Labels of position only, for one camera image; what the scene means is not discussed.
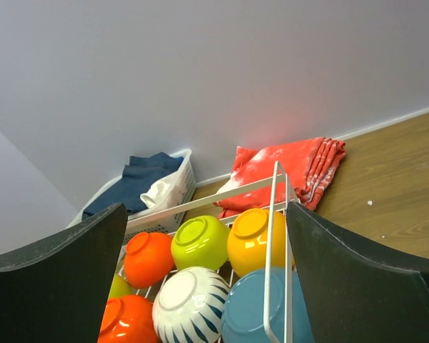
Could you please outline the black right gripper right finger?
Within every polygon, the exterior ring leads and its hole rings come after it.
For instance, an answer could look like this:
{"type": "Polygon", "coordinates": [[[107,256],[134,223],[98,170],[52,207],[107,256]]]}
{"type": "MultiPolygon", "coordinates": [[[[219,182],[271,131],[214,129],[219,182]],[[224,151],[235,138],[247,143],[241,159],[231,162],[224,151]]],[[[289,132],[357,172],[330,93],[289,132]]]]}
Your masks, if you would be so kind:
{"type": "Polygon", "coordinates": [[[289,202],[287,231],[316,342],[429,342],[429,259],[289,202]]]}

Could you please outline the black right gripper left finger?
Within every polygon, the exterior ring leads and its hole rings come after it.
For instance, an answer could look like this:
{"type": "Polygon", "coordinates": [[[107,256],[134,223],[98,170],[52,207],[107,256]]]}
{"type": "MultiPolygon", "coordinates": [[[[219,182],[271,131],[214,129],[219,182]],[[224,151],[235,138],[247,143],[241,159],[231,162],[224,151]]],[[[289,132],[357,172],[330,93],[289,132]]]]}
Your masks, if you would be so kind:
{"type": "Polygon", "coordinates": [[[0,255],[0,342],[96,342],[127,226],[115,204],[0,255]]]}

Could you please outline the lime green bowl shallow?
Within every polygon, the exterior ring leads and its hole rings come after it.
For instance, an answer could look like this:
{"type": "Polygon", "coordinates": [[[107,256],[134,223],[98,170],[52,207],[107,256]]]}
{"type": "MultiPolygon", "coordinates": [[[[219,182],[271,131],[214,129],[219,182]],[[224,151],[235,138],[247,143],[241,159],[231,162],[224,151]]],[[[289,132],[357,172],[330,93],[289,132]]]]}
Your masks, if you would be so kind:
{"type": "Polygon", "coordinates": [[[124,297],[132,294],[132,289],[127,281],[118,274],[113,276],[112,285],[109,290],[108,298],[124,297]]]}

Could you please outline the lime green bowl tall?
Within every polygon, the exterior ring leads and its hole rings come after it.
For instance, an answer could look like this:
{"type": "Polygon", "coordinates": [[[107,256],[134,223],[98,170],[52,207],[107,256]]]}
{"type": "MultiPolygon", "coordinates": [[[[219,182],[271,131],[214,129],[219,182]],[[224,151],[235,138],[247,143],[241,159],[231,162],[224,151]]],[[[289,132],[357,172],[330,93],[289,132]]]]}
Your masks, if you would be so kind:
{"type": "Polygon", "coordinates": [[[176,268],[206,267],[216,272],[228,260],[229,233],[228,226],[210,215],[187,220],[179,227],[171,243],[176,268]]]}

